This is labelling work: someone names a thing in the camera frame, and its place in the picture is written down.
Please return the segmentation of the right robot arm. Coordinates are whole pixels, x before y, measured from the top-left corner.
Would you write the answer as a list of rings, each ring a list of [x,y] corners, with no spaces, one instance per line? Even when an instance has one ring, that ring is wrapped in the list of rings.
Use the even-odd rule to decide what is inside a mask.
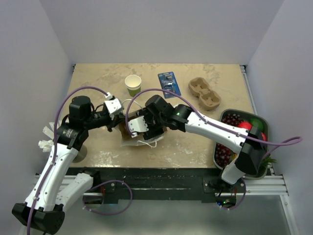
[[[230,126],[206,117],[190,106],[172,106],[159,95],[148,99],[145,109],[152,124],[206,137],[238,154],[221,173],[218,180],[221,191],[230,192],[240,178],[258,173],[267,151],[267,145],[258,128],[252,127],[248,131]]]

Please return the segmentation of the brown paper bag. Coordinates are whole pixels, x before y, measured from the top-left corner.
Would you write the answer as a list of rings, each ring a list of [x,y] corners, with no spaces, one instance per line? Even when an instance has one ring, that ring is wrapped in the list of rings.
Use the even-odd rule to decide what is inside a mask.
[[[129,113],[128,118],[129,121],[133,118],[143,116],[139,114],[140,110],[137,110],[135,112]],[[125,124],[125,121],[121,122],[118,127],[116,127],[116,130],[119,130],[121,133],[121,146],[143,146],[147,145],[151,148],[156,148],[157,142],[159,140],[162,140],[164,136],[166,135],[166,132],[158,137],[152,138],[150,140],[144,140],[143,133],[138,133],[138,136],[135,138],[132,138],[129,132],[127,131],[127,125]]]

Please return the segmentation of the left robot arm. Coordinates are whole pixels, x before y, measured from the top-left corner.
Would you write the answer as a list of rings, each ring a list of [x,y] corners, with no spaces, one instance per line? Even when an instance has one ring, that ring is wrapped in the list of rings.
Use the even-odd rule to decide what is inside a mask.
[[[44,234],[56,234],[65,218],[65,210],[86,190],[96,192],[101,188],[98,173],[82,172],[75,182],[59,191],[69,165],[77,157],[89,130],[108,127],[111,131],[124,118],[121,101],[106,96],[96,111],[87,96],[74,97],[66,115],[57,129],[56,143],[35,187],[23,203],[13,206],[12,214],[26,227]]]

